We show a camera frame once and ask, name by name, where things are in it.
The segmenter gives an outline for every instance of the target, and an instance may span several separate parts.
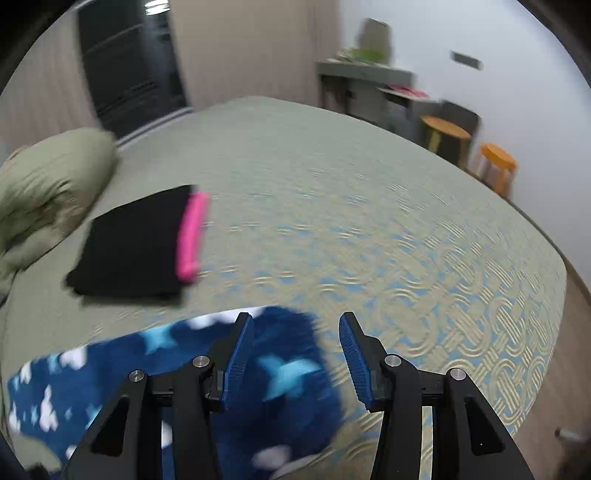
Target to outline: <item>wooden stool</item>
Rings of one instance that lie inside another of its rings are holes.
[[[431,136],[427,149],[429,152],[437,154],[439,143],[441,142],[441,134],[457,138],[460,141],[460,158],[458,158],[457,166],[462,170],[466,170],[468,160],[468,142],[471,135],[462,127],[457,126],[443,118],[436,116],[423,115],[421,120],[431,130]]]
[[[494,164],[495,167],[499,169],[494,191],[503,198],[506,198],[507,184],[505,180],[505,172],[508,171],[511,174],[515,174],[515,171],[517,170],[517,162],[505,150],[492,143],[483,143],[480,146],[480,153],[489,161],[486,165],[484,175],[481,178],[485,179],[487,177],[491,169],[491,164]]]

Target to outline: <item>chair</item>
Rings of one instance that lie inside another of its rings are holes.
[[[480,124],[480,117],[474,112],[448,101],[444,101],[441,104],[441,108],[435,115],[439,118],[456,124],[459,127],[462,127],[472,136],[472,138],[468,141],[467,146],[467,151],[470,151],[472,140],[474,139]],[[445,158],[445,160],[457,166],[461,153],[462,148],[459,139],[442,135],[441,143],[437,149],[437,155]]]
[[[480,153],[488,160],[485,171],[482,174],[482,179],[486,179],[491,164],[499,169],[499,173],[495,180],[494,191],[501,197],[506,198],[508,192],[508,183],[505,178],[505,173],[508,171],[515,174],[517,170],[517,162],[501,147],[492,143],[483,143],[480,146]]]

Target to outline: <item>beige curtain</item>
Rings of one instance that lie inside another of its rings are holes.
[[[77,17],[62,15],[33,44],[0,95],[8,151],[78,127],[98,127],[80,59]]]
[[[195,110],[245,95],[316,105],[315,60],[339,47],[338,0],[170,0]]]

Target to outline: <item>stool leg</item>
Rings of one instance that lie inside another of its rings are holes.
[[[457,161],[457,166],[461,170],[468,168],[468,140],[460,140],[460,158]]]
[[[505,197],[505,169],[499,169],[499,175],[495,182],[495,193],[499,194],[503,198]]]
[[[484,161],[484,170],[482,171],[482,175],[480,175],[480,181],[484,185],[488,185],[486,181],[488,179],[488,174],[491,172],[491,162],[486,157],[484,157]]]
[[[431,140],[429,140],[428,150],[429,152],[437,153],[439,143],[441,142],[441,133],[437,130],[431,129]]]

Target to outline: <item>dark window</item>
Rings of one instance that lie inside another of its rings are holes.
[[[168,10],[167,0],[95,0],[78,10],[90,95],[118,138],[187,106]]]

